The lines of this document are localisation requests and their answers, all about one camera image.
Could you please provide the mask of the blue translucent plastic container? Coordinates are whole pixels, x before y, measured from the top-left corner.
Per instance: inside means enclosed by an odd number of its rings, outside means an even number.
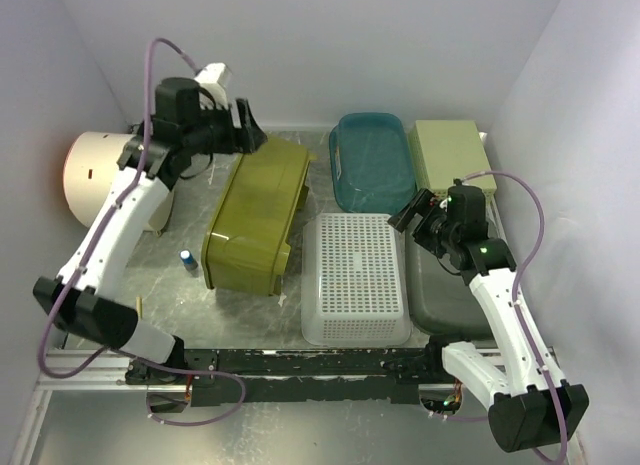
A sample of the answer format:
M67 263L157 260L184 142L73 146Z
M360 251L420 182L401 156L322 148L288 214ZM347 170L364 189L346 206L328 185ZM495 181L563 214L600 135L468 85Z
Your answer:
M393 215L416 192L407 136L393 114L343 116L329 135L329 158L335 200L345 212Z

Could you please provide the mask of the pale green perforated box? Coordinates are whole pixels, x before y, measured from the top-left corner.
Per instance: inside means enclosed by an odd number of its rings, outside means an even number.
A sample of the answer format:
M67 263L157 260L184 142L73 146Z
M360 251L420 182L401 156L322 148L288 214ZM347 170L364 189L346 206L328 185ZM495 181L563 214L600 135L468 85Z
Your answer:
M417 120L408 143L417 188L439 198L455 179L491 169L473 120Z

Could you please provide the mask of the olive green tub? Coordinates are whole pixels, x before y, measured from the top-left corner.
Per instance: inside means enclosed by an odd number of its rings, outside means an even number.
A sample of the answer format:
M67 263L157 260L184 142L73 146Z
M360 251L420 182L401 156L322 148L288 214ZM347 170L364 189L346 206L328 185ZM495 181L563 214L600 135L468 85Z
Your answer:
M206 287L259 296L281 293L294 216L306 202L315 155L270 136L235 161L201 249Z

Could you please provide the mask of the large metal tray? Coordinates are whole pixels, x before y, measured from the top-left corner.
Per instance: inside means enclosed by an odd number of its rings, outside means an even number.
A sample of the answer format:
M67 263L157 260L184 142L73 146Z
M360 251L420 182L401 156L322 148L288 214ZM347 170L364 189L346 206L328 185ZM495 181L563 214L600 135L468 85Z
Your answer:
M428 335L456 335L470 340L492 339L487 319L463 280L414 242L415 219L404 233L405 275L409 312L414 325Z

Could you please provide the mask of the white perforated basket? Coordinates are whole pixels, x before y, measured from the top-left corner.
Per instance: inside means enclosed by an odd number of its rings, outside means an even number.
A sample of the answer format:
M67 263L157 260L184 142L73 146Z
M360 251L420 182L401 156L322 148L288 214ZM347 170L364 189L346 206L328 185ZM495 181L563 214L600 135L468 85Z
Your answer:
M378 213L323 213L303 229L301 332L321 347L390 347L411 334L400 236Z

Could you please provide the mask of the cream cylindrical container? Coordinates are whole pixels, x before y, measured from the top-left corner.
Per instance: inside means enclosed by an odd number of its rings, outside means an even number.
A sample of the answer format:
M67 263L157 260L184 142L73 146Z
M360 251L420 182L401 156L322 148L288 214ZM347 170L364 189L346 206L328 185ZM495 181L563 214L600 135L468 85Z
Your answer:
M63 190L74 217L86 228L110 191L120 157L131 134L85 132L73 143L63 170Z

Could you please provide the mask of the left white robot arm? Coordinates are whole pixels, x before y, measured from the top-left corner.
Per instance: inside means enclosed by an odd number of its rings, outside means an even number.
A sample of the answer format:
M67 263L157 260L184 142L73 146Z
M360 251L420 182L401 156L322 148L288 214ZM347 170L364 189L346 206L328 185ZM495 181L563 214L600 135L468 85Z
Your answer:
M128 137L111 188L81 245L53 278L41 277L33 295L58 328L150 363L162 383L187 370L182 339L144 321L117 302L120 280L156 209L190 168L196 155L252 154L267 140L249 102L230 108L199 79L162 80L146 97L137 134Z

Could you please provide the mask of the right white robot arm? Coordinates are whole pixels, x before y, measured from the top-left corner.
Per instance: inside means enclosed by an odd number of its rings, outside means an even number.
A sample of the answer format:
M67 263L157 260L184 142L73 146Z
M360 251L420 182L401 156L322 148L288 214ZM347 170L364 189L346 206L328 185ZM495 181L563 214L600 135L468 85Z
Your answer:
M489 234L484 192L455 181L445 197L419 190L389 225L451 264L479 304L500 351L497 368L466 338L433 336L426 375L454 377L484 406L492 435L505 452L559 448L558 462L588 406L581 384L570 384L550 355L520 287L522 267L507 243Z

